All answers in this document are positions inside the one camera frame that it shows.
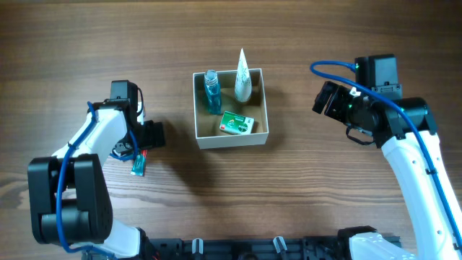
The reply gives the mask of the blue mouthwash bottle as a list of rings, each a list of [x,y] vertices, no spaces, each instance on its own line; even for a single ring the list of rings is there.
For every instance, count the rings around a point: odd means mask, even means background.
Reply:
[[[208,100],[208,109],[211,114],[222,113],[221,85],[215,70],[208,70],[204,75],[204,89]]]

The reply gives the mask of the red green toothpaste tube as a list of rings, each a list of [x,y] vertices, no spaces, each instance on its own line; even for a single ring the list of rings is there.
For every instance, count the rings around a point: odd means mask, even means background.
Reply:
[[[143,177],[145,173],[146,161],[147,161],[147,151],[142,150],[136,156],[133,167],[131,169],[131,175]]]

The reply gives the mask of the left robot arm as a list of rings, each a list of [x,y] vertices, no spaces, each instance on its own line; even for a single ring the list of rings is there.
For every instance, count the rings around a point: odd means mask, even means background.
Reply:
[[[165,146],[163,125],[143,119],[142,91],[128,80],[113,81],[109,98],[87,105],[68,143],[27,167],[33,237],[87,259],[159,259],[141,228],[115,220],[103,165]]]

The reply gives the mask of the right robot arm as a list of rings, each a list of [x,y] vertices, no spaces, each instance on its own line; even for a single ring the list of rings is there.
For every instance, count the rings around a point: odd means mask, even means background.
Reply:
[[[332,61],[355,74],[350,80],[319,71],[325,78],[313,111],[341,122],[348,131],[372,137],[398,181],[417,242],[417,255],[386,241],[371,227],[343,229],[345,259],[460,259],[461,208],[446,173],[437,125],[427,102],[404,98],[393,54]]]

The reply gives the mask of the green soap box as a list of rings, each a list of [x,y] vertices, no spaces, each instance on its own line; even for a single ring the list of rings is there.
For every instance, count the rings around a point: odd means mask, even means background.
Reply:
[[[255,119],[225,111],[219,123],[219,130],[231,135],[246,135],[253,130]]]

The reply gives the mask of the white cream tube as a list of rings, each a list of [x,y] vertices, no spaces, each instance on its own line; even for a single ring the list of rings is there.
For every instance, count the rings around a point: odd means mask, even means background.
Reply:
[[[252,82],[248,63],[246,61],[244,50],[241,49],[236,71],[235,98],[240,103],[246,103],[250,100],[251,93]]]

